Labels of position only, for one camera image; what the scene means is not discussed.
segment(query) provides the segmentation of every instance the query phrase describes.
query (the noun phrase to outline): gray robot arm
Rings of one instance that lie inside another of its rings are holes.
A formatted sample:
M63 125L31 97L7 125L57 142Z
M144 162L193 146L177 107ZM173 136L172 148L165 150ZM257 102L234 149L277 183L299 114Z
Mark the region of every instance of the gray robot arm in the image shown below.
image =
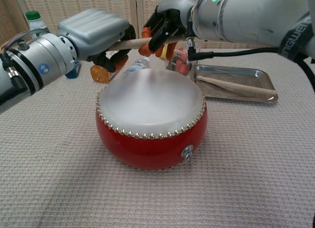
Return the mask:
M57 35L47 33L4 50L0 54L0 113L71 71L75 60L93 61L113 71L115 60L107 59L105 52L126 37L135 38L128 20L89 9L59 22ZM127 53L122 50L115 58Z
M315 4L311 0L309 3L313 15ZM310 12L309 3L308 0L197 0L191 13L193 30L204 40L280 47L287 32ZM315 58L314 36L301 52Z

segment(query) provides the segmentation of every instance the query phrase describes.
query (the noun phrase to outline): metal tray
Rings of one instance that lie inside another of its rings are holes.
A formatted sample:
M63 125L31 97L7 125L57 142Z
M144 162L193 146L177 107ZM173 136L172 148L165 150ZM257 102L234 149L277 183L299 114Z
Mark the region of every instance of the metal tray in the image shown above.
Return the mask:
M244 84L259 88L275 90L275 87L273 86L269 75L259 69L215 65L196 65L196 67L190 74L191 80L195 81L195 78L198 75L237 84ZM197 80L195 82L203 92L204 96L209 98L224 98L269 103L276 102L279 99L278 95L272 98L268 98L266 95L263 94L242 94L241 92L235 93L214 84L206 83L204 81Z

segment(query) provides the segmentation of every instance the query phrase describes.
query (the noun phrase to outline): drum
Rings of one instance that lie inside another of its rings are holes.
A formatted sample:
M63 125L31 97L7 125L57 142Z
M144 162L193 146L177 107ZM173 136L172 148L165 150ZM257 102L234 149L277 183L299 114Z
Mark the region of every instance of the drum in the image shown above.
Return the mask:
M96 97L102 142L131 167L158 170L186 162L207 127L206 101L187 77L166 69L125 72Z

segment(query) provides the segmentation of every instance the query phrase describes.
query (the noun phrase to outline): drumhead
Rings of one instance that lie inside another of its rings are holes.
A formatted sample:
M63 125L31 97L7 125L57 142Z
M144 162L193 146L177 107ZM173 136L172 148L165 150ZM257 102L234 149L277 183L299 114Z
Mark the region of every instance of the drumhead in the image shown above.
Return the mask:
M98 112L110 128L137 138L170 137L203 115L204 97L187 77L166 69L125 72L100 92Z

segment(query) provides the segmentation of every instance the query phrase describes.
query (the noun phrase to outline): wooden drumstick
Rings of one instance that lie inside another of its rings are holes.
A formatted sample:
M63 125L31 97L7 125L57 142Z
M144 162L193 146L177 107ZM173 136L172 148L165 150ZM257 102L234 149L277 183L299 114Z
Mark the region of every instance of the wooden drumstick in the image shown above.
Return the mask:
M272 89L264 89L264 88L258 88L258 87L243 85L243 84L236 84L236 83L218 80L218 79L214 79L214 78L206 78L206 77L203 77L200 75L197 76L197 79L202 80L202 81L207 82L207 83L210 83L210 84L217 85L219 87L222 87L224 89L228 89L230 91L238 91L238 92L239 91L247 91L247 92L251 92L251 93L265 94L265 95L271 95L271 96L277 95L277 91L272 90Z
M119 50L124 50L124 49L139 49L140 47L148 43L150 40L151 40L151 37L131 39L127 41L119 41L119 42L116 42L114 45L112 45L110 48L108 48L108 51L119 51ZM185 40L185 37L172 36L172 37L169 37L164 44L178 42L181 40Z

